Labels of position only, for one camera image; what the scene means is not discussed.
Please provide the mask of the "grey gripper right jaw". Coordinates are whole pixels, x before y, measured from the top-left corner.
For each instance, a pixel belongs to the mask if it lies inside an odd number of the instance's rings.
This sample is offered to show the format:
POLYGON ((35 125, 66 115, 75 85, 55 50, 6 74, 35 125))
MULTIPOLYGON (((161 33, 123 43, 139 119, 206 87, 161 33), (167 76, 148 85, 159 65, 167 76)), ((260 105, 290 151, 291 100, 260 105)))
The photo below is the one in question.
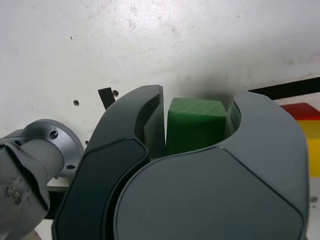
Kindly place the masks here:
POLYGON ((309 156, 297 121, 265 95, 234 97, 237 130, 152 161, 116 204, 116 240, 304 240, 309 156))

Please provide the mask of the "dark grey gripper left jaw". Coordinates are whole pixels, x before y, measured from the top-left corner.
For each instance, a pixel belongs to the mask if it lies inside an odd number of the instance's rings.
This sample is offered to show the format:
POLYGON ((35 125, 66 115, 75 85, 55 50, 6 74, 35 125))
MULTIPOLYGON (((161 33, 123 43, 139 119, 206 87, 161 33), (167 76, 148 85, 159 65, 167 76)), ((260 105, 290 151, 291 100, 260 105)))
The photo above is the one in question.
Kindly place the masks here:
POLYGON ((138 87, 112 103, 99 120, 55 214, 55 240, 112 240, 118 198, 150 162, 144 128, 163 108, 163 87, 138 87))

